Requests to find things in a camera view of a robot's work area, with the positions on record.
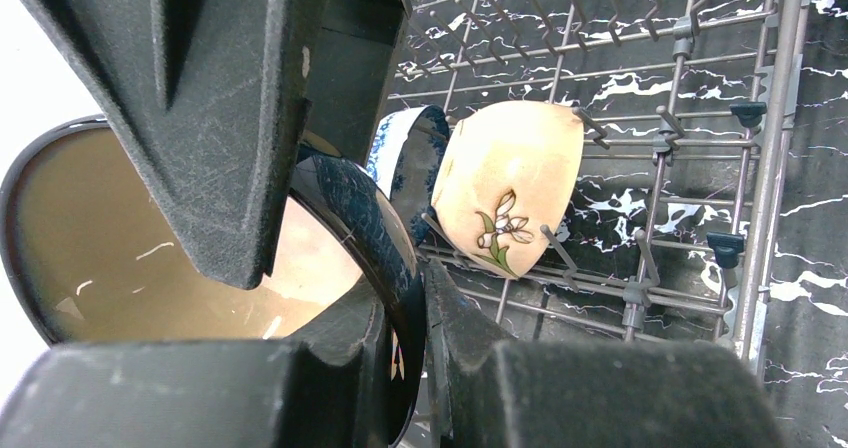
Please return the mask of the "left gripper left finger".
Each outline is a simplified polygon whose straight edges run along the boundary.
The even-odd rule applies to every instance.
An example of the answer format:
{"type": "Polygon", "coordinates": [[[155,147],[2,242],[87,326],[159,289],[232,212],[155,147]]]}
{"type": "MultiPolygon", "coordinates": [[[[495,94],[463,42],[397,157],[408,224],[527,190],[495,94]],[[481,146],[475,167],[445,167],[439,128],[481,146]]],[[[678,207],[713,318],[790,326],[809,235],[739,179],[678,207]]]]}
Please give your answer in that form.
{"type": "Polygon", "coordinates": [[[5,405],[1,443],[384,446],[388,338],[361,286],[284,339],[57,347],[5,405]]]}

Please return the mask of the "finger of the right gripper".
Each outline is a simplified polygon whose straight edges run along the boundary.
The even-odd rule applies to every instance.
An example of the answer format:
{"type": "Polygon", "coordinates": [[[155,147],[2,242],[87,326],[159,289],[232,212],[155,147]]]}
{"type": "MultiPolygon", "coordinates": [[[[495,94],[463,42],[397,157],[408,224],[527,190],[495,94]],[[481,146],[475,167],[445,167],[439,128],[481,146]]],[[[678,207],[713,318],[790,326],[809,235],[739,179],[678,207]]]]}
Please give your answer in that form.
{"type": "Polygon", "coordinates": [[[327,0],[21,0],[92,94],[194,267],[272,270],[327,0]]]}
{"type": "Polygon", "coordinates": [[[325,4],[306,90],[306,130],[360,165],[376,136],[410,12],[410,0],[325,4]]]}

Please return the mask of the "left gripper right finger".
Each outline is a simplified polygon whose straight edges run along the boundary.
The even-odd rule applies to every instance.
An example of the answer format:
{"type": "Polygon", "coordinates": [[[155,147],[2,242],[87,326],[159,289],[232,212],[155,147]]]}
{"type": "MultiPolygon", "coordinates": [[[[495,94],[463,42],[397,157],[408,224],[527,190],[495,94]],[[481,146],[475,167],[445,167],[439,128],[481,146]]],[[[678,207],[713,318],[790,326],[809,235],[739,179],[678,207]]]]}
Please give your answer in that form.
{"type": "Polygon", "coordinates": [[[513,337],[424,264],[439,447],[781,447],[761,385],[705,342],[513,337]]]}

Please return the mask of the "blue floral bowl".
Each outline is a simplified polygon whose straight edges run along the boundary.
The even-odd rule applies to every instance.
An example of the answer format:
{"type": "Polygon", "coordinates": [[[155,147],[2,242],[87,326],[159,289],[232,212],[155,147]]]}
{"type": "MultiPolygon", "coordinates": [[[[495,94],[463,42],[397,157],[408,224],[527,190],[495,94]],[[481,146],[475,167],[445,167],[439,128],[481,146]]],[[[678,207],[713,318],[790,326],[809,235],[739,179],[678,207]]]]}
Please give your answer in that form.
{"type": "Polygon", "coordinates": [[[377,125],[365,170],[389,198],[415,246],[430,232],[422,215],[434,215],[431,196],[450,136],[437,105],[396,111],[377,125]]]}

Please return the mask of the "cream white round bowl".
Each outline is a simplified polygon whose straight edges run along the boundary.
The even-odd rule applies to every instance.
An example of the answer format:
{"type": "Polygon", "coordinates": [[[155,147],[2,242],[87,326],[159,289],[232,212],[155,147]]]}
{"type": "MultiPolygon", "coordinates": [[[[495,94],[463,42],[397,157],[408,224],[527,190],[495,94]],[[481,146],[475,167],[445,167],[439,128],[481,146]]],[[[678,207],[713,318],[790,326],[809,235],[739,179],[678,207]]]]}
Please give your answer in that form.
{"type": "Polygon", "coordinates": [[[584,128],[571,108],[497,102],[455,126],[430,204],[448,242],[507,279],[527,274],[570,203],[584,128]]]}

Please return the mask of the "tan interior dark bowl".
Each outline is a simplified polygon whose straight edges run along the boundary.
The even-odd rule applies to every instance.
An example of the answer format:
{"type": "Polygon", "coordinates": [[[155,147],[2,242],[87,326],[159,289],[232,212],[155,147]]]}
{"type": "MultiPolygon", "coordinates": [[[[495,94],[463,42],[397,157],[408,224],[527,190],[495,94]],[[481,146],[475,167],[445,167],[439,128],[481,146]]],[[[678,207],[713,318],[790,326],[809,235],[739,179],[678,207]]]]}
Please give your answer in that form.
{"type": "Polygon", "coordinates": [[[85,118],[48,131],[1,185],[1,257],[48,351],[71,344],[278,340],[356,287],[386,318],[387,432],[414,411],[426,306],[412,242],[363,168],[302,147],[275,268],[252,290],[201,275],[109,125],[85,118]]]}

